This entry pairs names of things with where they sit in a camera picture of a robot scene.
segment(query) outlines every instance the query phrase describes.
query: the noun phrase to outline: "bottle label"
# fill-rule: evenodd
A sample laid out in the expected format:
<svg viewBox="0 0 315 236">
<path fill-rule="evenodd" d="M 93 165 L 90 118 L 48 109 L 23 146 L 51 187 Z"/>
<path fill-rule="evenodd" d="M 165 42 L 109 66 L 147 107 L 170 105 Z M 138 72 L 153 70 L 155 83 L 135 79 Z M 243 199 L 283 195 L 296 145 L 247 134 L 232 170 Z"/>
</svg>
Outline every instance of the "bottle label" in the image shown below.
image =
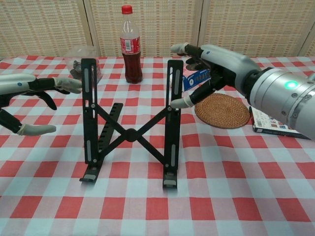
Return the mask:
<svg viewBox="0 0 315 236">
<path fill-rule="evenodd" d="M 140 37 L 135 39 L 120 38 L 120 44 L 123 54 L 134 54 L 140 52 Z"/>
</svg>

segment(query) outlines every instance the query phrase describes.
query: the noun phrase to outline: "red bottle cap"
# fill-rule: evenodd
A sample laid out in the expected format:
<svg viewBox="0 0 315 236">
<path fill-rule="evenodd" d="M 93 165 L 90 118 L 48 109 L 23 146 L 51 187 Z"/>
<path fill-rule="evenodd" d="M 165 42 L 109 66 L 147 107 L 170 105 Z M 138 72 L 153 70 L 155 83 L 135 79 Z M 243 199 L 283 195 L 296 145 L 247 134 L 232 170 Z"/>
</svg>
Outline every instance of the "red bottle cap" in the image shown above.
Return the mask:
<svg viewBox="0 0 315 236">
<path fill-rule="evenodd" d="M 132 6 L 131 5 L 123 5 L 122 6 L 123 14 L 132 14 Z"/>
</svg>

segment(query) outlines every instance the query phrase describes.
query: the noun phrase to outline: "book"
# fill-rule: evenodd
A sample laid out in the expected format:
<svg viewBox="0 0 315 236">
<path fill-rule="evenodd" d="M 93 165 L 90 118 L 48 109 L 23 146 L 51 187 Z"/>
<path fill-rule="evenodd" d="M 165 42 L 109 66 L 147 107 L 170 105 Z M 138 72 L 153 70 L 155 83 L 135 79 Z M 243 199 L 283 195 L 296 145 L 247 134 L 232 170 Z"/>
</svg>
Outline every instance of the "book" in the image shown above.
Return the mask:
<svg viewBox="0 0 315 236">
<path fill-rule="evenodd" d="M 272 118 L 262 111 L 250 106 L 249 107 L 252 129 L 256 133 L 265 133 L 281 136 L 289 136 L 294 138 L 309 139 L 298 131 L 290 128 L 286 124 Z"/>
</svg>

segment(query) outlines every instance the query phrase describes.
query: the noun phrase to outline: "clear plastic container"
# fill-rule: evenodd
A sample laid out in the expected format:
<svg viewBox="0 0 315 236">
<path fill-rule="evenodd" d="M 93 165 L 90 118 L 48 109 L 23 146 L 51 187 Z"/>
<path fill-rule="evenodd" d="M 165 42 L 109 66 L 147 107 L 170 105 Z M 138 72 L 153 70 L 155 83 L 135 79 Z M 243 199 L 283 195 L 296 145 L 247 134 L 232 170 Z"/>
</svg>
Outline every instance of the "clear plastic container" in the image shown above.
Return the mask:
<svg viewBox="0 0 315 236">
<path fill-rule="evenodd" d="M 132 6 L 123 5 L 123 27 L 120 34 L 122 54 L 125 61 L 125 78 L 128 83 L 142 81 L 140 33 L 132 18 Z"/>
<path fill-rule="evenodd" d="M 102 73 L 99 68 L 98 58 L 99 53 L 96 47 L 93 46 L 75 46 L 69 50 L 64 56 L 64 60 L 67 64 L 70 75 L 73 79 L 82 80 L 81 73 L 81 59 L 82 58 L 95 58 L 96 59 L 96 69 L 97 69 L 97 82 L 102 78 Z"/>
</svg>

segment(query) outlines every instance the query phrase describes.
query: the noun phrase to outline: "green indicator light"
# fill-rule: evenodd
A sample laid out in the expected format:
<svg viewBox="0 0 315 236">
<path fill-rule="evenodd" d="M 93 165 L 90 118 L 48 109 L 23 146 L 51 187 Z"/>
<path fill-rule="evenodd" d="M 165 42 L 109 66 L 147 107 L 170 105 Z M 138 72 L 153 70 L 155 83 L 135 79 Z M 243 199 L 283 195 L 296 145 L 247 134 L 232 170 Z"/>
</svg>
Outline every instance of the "green indicator light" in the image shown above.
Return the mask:
<svg viewBox="0 0 315 236">
<path fill-rule="evenodd" d="M 286 89 L 294 89 L 298 86 L 299 84 L 296 81 L 288 81 L 284 85 Z"/>
</svg>

